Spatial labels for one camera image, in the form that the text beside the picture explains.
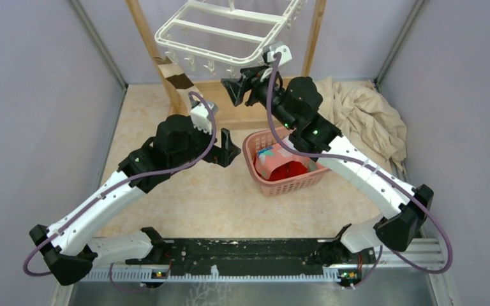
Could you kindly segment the pink sock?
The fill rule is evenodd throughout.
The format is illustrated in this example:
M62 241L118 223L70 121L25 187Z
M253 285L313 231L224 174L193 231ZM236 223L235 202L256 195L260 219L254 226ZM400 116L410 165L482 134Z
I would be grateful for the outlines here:
M292 154L275 143L256 153L253 167L260 177L267 180L274 169L290 161L298 161L308 168L308 160L305 157Z

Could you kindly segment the pink plastic laundry basket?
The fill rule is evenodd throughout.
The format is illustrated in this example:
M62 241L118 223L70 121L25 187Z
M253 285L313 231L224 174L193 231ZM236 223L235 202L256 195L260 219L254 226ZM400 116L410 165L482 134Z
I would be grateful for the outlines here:
M246 166L265 196L277 196L317 184L329 171L308 157L287 151L270 129L247 136L242 144Z

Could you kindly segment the beige brown sock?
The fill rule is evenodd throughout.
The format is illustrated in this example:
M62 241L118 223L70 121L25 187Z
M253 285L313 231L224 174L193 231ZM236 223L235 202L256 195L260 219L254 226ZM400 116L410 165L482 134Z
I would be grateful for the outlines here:
M197 91L197 86L189 79L180 65L173 63L168 57L152 58L161 76L172 87L170 92L179 98L172 100L172 114L188 115L191 110L188 93Z

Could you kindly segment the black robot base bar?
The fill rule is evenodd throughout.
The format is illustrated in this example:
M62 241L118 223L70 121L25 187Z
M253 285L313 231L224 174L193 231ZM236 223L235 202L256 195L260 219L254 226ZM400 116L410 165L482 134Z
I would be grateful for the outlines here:
M95 268L83 280L151 288L201 282L333 282L345 288L362 280L377 254L374 248L353 254L332 238L176 238L157 262Z

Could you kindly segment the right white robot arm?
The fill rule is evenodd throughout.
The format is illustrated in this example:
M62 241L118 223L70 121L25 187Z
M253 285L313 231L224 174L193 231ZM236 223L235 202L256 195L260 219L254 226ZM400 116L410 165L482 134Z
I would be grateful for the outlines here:
M223 78L221 84L234 106L260 103L268 123L277 119L290 130L287 140L276 141L289 153L308 157L337 173L361 189L378 208L381 216L352 224L334 244L334 255L349 263L359 251L384 245L394 252L407 250L429 217L434 192L427 185L414 187L370 161L342 131L319 113L322 96L312 78L298 76L285 87L278 75L263 79L267 66L244 68L239 78Z

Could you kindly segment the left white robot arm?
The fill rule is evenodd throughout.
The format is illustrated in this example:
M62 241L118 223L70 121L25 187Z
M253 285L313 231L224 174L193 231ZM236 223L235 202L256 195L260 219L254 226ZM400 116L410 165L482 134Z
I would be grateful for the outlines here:
M241 153L230 131L221 129L221 146L211 145L212 133L194 127L189 116L171 115L156 134L119 163L118 169L83 204L50 226L36 225L29 235L50 274L62 286L82 280L93 268L169 263L170 244L152 227L116 237L96 233L129 204L144 197L175 172L197 159L222 167Z

